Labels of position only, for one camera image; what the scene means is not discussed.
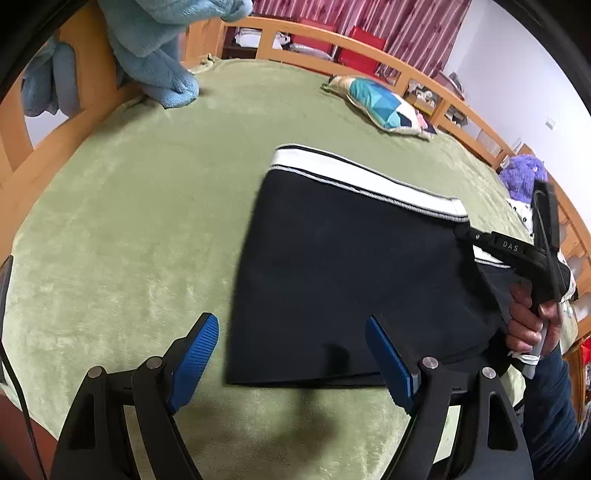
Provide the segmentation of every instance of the blue sleeve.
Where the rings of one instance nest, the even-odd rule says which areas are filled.
[[[560,348],[540,360],[526,381],[523,433],[536,480],[555,478],[579,442],[569,366]]]

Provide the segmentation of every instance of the purple stuffed animal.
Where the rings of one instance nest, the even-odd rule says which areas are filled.
[[[544,163],[533,155],[512,157],[509,164],[499,173],[499,177],[512,199],[528,205],[534,193],[534,180],[548,181]]]

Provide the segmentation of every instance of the hand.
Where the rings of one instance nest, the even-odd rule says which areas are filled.
[[[539,316],[536,316],[530,312],[531,296],[523,285],[512,285],[510,291],[515,301],[509,307],[511,320],[505,344],[515,352],[531,352],[534,345],[538,345],[541,340],[540,330],[543,325],[542,319],[544,319],[548,321],[548,330],[541,356],[547,355],[560,341],[562,325],[558,316],[558,305],[554,300],[547,301],[539,306]]]

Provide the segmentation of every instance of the gray handle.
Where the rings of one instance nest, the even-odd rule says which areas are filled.
[[[536,355],[536,356],[540,356],[540,353],[542,352],[542,347],[544,346],[544,340],[546,340],[546,331],[548,330],[548,322],[544,322],[544,326],[542,327],[542,330],[540,331],[541,336],[542,336],[542,340],[540,340],[540,342],[538,343],[538,345],[534,345],[534,347],[532,348],[530,355]],[[519,370],[522,375],[527,378],[528,380],[531,380],[532,378],[535,377],[535,365],[530,365],[530,364],[525,364],[523,363],[521,360],[519,359],[515,359],[517,361],[513,362],[513,366]]]

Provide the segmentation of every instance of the green blanket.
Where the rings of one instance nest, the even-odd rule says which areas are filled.
[[[220,341],[176,416],[204,478],[377,478],[408,420],[387,390],[223,383],[234,274],[274,148],[296,142],[335,152],[459,197],[477,228],[526,240],[527,233],[495,173],[456,140],[383,133],[321,90],[322,75],[229,60],[198,78],[201,94],[187,107],[165,111],[143,101],[113,113],[16,237],[3,341],[32,415],[58,436],[90,367],[135,368],[209,311],[219,318]],[[11,388],[7,394],[16,398]],[[151,478],[137,426],[131,430]]]

